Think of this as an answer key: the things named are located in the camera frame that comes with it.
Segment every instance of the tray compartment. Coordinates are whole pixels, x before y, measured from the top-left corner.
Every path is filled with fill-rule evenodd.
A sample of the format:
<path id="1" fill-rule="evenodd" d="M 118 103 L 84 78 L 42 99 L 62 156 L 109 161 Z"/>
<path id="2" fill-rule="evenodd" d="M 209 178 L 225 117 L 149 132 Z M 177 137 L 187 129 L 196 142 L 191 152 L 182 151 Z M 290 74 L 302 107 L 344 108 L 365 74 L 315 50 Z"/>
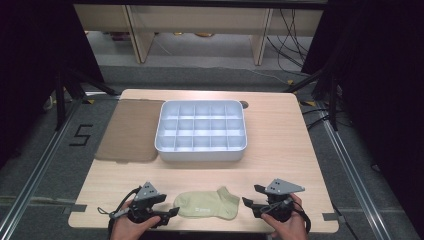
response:
<path id="1" fill-rule="evenodd" d="M 238 101 L 167 101 L 162 106 L 155 147 L 164 161 L 237 161 L 246 146 Z"/>

